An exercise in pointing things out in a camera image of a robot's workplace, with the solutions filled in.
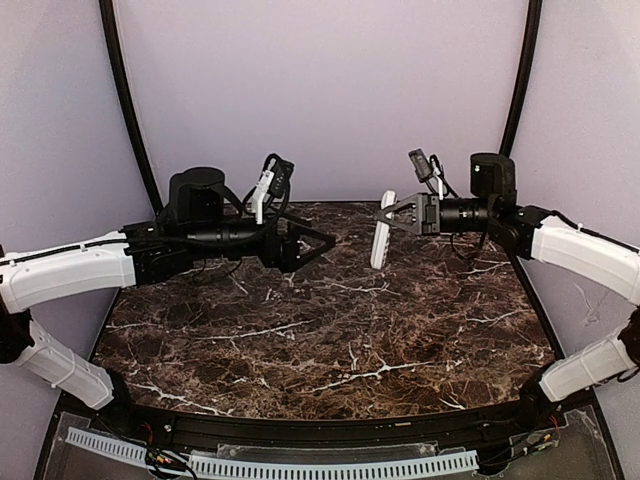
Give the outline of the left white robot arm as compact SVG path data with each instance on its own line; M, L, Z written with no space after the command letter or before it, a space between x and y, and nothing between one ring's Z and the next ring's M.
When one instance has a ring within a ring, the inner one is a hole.
M54 339L32 307L90 291L161 283L199 260L256 257L292 273L328 252L332 235L286 212L292 163L270 155L247 207L223 171L194 167L171 177L169 201L154 220L101 237L1 255L1 361L38 375L94 411L127 404L122 377Z

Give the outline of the white remote control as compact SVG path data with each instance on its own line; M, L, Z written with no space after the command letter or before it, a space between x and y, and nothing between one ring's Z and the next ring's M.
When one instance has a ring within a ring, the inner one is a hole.
M396 200L396 192L393 190L387 190L382 196L380 209L383 210L394 205ZM389 240L390 226L384 222L377 221L370 256L370 265L373 269L381 270L384 267L389 248Z

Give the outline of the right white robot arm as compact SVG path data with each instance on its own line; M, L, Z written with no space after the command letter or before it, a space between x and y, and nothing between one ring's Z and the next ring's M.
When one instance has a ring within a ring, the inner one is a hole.
M436 156L410 152L418 180L428 188L403 200L385 192L376 215L370 264L383 267L389 230L420 236L479 232L513 256L571 271L639 303L639 250L584 228L556 210L517 203L515 163L494 153L470 158L471 197L449 186ZM527 428L563 400L639 367L639 313L582 350L542 367L520 389L518 421Z

